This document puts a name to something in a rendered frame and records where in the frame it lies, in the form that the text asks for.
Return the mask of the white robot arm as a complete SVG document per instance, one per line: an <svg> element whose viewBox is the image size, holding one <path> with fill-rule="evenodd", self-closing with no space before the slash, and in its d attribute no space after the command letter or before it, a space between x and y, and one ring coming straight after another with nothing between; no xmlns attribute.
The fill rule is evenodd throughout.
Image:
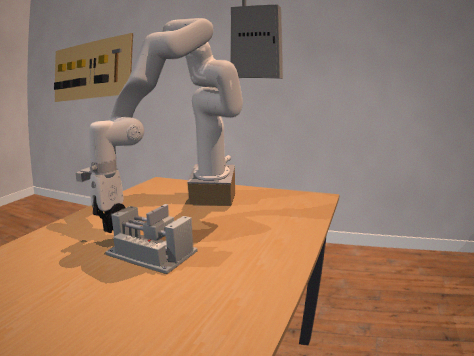
<svg viewBox="0 0 474 356"><path fill-rule="evenodd" d="M212 35L212 23L196 18L170 21L164 25L163 32L144 39L109 121L94 122L89 127L91 167L76 172L76 181L89 180L92 171L108 173L117 169L115 146L135 145L144 135L143 124L132 118L137 105L156 87L165 60L184 56L192 82L202 86L192 97L198 156L194 175L207 181L229 175L226 163L231 157L225 156L221 117L239 115L242 94L235 66L213 58L208 43Z"/></svg>

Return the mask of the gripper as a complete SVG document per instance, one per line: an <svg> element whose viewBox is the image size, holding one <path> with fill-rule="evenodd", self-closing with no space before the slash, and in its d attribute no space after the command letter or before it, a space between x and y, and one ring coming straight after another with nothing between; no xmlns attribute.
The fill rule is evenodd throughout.
<svg viewBox="0 0 474 356"><path fill-rule="evenodd" d="M108 214L114 204L122 204L124 201L119 170L116 169L108 173L92 172L90 178L90 196L93 215L99 216L102 219L103 230L105 232L112 233L108 222Z"/></svg>

